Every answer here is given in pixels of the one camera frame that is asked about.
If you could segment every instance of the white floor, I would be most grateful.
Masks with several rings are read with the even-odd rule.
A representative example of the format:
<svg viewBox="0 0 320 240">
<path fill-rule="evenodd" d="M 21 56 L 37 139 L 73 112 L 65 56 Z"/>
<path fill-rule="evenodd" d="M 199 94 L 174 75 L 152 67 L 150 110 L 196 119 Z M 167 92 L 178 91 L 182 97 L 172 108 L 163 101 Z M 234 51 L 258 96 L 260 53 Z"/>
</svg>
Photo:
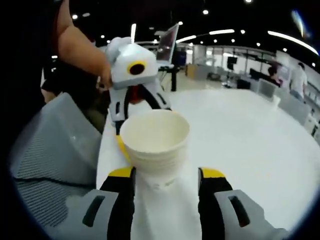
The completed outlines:
<svg viewBox="0 0 320 240">
<path fill-rule="evenodd" d="M 168 73 L 161 82 L 164 90 L 170 92 L 171 89 L 171 74 Z M 180 71 L 176 75 L 176 90 L 201 90 L 201 89 L 220 89 L 221 82 L 209 80 L 193 80 L 186 76 L 184 71 Z"/>
</svg>

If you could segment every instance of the white tabletop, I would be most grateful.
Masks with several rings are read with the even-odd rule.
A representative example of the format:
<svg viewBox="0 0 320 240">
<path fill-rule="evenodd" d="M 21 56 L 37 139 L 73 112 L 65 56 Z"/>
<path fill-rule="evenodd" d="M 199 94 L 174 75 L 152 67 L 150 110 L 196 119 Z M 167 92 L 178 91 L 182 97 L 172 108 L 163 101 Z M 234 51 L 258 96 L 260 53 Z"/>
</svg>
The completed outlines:
<svg viewBox="0 0 320 240">
<path fill-rule="evenodd" d="M 275 228 L 292 230 L 309 209 L 320 184 L 320 147 L 292 117 L 261 96 L 238 89 L 170 94 L 172 109 L 190 123 L 188 158 L 226 175 L 260 206 Z M 150 109 L 129 106 L 129 116 Z M 127 166 L 110 120 L 104 128 L 97 188 Z"/>
</svg>

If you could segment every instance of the yellow ring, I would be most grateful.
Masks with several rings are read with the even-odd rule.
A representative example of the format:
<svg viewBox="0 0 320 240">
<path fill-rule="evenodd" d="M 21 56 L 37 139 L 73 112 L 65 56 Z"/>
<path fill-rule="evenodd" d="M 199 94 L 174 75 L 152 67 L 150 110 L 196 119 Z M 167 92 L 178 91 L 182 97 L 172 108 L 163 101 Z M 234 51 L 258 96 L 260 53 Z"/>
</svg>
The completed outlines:
<svg viewBox="0 0 320 240">
<path fill-rule="evenodd" d="M 129 64 L 129 66 L 126 68 L 126 71 L 127 71 L 129 74 L 131 74 L 131 73 L 130 73 L 130 69 L 131 69 L 134 65 L 137 65 L 137 64 L 141 64 L 141 65 L 144 66 L 144 68 L 146 68 L 146 62 L 145 62 L 145 61 L 134 61 L 134 62 L 132 62 L 132 63 Z"/>
</svg>

